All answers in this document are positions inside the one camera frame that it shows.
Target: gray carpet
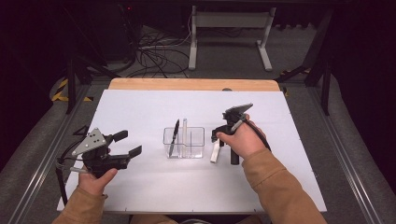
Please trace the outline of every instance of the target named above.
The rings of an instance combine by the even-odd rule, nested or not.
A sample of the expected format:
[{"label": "gray carpet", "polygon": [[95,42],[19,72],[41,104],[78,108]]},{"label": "gray carpet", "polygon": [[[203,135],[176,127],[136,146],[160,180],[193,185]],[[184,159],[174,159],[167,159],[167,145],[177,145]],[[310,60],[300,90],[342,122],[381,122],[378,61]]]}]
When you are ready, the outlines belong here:
[{"label": "gray carpet", "polygon": [[[312,28],[305,30],[288,28],[278,31],[273,28],[267,43],[267,52],[274,67],[273,72],[263,70],[260,54],[255,47],[255,40],[260,39],[261,33],[260,30],[250,30],[244,31],[236,38],[230,38],[216,32],[204,32],[198,38],[196,70],[186,71],[186,75],[201,78],[276,78],[281,71],[301,65],[315,30]],[[189,44],[178,46],[176,49],[188,54]],[[185,57],[175,52],[167,53],[166,56],[179,63],[180,66],[186,66],[188,63]],[[141,66],[136,63],[121,75],[127,76],[140,68]],[[184,75],[179,73],[172,76],[183,77]],[[288,90],[286,99],[291,114],[308,159],[318,176],[318,184],[328,208],[328,212],[323,216],[328,223],[366,223],[367,217],[364,216],[361,205],[345,175],[345,170],[335,153],[335,147],[325,127],[321,111],[317,110],[317,102],[309,94],[310,90],[319,91],[320,86],[309,90],[301,82],[303,79],[304,75],[299,75],[280,86],[286,87]],[[95,108],[108,83],[109,79],[106,77],[94,77],[86,94],[92,96],[93,101],[83,102],[78,107],[66,130],[64,140],[57,148],[53,149],[58,156],[65,148],[79,139],[79,136],[73,135],[74,131],[84,125],[90,125]],[[62,125],[66,108],[67,102],[54,102],[52,108],[26,136],[0,174],[0,207],[2,208],[0,223],[7,223],[12,217],[20,199],[29,187],[37,167],[48,153],[52,140]],[[361,182],[372,200],[375,211],[383,223],[396,223],[395,195],[375,166],[370,153],[348,116],[334,79],[332,80],[329,109],[334,127],[339,133],[356,172],[360,175]],[[59,215],[56,206],[61,195],[54,170],[52,164],[49,172],[43,178],[44,181],[37,186],[39,191],[31,196],[32,203],[27,204],[25,213],[19,219],[21,223],[51,223]],[[127,216],[104,214],[103,223],[127,222]]]}]

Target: pen holder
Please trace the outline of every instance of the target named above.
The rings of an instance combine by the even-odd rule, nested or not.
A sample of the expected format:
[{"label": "pen holder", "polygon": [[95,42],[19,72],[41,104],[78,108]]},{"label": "pen holder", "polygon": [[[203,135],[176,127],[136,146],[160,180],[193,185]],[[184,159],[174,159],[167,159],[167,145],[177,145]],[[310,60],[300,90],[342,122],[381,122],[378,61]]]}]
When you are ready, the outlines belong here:
[{"label": "pen holder", "polygon": [[169,159],[194,159],[202,158],[205,147],[205,129],[201,127],[188,127],[185,142],[183,143],[183,129],[178,129],[174,144],[172,143],[175,128],[163,130],[163,146]]}]

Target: white paper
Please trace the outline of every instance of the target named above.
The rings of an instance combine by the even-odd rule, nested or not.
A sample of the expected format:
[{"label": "white paper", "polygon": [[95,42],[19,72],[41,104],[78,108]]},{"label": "white paper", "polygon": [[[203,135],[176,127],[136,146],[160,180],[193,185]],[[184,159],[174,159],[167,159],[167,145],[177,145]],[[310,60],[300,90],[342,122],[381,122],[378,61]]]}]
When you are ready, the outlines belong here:
[{"label": "white paper", "polygon": [[[211,163],[211,133],[224,125],[222,113],[235,105],[253,103],[247,113],[263,129],[274,155],[294,174],[318,210],[326,211],[317,180],[281,91],[118,91],[102,95],[90,130],[107,135],[127,130],[129,136],[110,145],[111,154],[126,154],[143,146],[108,184],[105,211],[116,213],[240,213],[264,212],[246,181],[241,165],[230,164],[230,148],[223,147]],[[205,128],[202,159],[167,159],[163,129],[178,119]],[[78,174],[70,175],[70,196]],[[63,210],[60,200],[58,210]]]}]

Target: hand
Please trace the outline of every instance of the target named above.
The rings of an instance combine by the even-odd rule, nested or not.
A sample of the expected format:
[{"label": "hand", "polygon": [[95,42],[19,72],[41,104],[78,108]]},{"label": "hand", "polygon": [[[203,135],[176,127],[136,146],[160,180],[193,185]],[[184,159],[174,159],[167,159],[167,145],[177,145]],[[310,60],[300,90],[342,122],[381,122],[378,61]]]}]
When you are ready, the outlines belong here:
[{"label": "hand", "polygon": [[92,174],[79,174],[78,186],[92,195],[102,195],[105,186],[116,176],[117,169],[108,170],[100,178],[96,178]]},{"label": "hand", "polygon": [[[249,120],[250,116],[246,115],[247,122],[250,122],[255,127],[257,127],[253,121]],[[257,129],[265,137],[265,134],[260,128]],[[242,158],[246,158],[259,150],[268,150],[265,147],[262,140],[257,134],[244,122],[242,123],[233,135],[228,135],[226,133],[217,133],[216,137],[221,141],[229,145],[233,151]]]}]

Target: sleeve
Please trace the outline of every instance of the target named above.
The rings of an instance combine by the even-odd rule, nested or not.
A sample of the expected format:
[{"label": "sleeve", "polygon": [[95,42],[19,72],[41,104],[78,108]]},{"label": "sleeve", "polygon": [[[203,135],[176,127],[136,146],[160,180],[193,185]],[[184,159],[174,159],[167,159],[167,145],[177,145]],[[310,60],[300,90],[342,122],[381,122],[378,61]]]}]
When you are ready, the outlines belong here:
[{"label": "sleeve", "polygon": [[242,166],[273,223],[326,223],[296,177],[269,150],[253,153]]},{"label": "sleeve", "polygon": [[100,223],[107,195],[95,196],[77,187],[52,223]]}]

